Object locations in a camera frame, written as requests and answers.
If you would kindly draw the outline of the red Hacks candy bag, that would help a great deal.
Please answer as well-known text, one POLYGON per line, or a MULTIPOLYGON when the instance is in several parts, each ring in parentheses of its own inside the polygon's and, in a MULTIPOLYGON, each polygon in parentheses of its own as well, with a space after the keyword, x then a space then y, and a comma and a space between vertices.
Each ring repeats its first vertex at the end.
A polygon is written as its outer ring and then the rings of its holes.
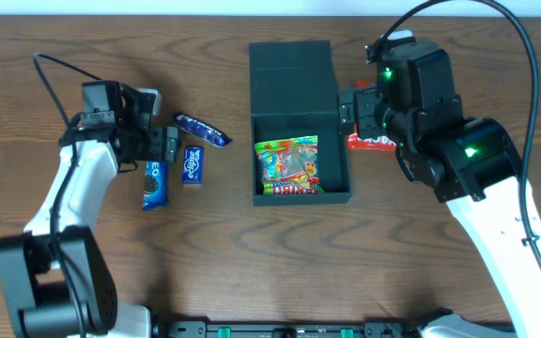
MULTIPOLYGON (((373 83, 366 81, 358 81, 357 88, 365 88, 375 86, 373 83)), ((385 133, 384 136, 379 138, 361 139, 356 132, 348 135, 348 148, 349 149, 373 149, 373 150, 395 150, 396 143, 393 142, 385 133)))

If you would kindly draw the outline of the blue Oreo cookie pack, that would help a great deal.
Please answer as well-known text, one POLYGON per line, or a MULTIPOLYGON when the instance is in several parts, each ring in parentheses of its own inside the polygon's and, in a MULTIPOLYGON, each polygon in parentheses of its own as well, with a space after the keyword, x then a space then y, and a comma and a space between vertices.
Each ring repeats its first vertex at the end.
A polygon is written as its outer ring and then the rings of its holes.
POLYGON ((165 162, 147 162, 142 210, 152 210, 166 206, 166 177, 167 164, 165 162))

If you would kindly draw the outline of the dark blue snack wrapper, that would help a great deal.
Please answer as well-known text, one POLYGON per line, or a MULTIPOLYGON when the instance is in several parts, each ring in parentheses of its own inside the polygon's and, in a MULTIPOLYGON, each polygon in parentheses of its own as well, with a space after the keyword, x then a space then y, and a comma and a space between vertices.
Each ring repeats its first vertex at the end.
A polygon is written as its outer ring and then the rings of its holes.
POLYGON ((213 146, 225 147, 232 142, 232 139, 223 131, 192 116, 177 113, 172 118, 178 129, 199 137, 213 146))

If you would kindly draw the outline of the Haribo sour worms bag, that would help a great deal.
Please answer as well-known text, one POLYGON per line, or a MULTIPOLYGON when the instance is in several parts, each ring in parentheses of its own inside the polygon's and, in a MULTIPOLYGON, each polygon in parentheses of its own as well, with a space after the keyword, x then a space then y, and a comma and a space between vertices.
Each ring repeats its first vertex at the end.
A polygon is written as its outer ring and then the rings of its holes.
POLYGON ((263 193, 324 193, 320 186, 317 151, 316 135, 256 143, 255 154, 261 166, 263 193))

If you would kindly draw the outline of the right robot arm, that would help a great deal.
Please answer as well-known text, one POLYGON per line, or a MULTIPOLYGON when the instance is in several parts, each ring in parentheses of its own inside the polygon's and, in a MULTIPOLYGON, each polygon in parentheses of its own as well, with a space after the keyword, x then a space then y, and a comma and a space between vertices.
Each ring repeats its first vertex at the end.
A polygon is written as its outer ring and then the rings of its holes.
POLYGON ((375 85, 343 90, 338 108, 363 139, 385 136, 408 180, 428 186, 467 232, 517 337, 541 337, 541 220, 504 127, 465 117, 450 58, 432 41, 366 48, 375 85))

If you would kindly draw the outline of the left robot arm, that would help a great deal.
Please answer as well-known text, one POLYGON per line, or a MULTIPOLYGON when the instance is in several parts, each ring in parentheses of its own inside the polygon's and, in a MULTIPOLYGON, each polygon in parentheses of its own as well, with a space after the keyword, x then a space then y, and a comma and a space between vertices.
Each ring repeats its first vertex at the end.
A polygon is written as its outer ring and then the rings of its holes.
POLYGON ((94 237, 121 165, 172 162, 178 131, 154 127, 162 96, 116 81, 82 85, 84 109, 68 119, 60 163, 35 217, 0 238, 0 284, 17 337, 151 337, 148 308, 119 300, 94 237))

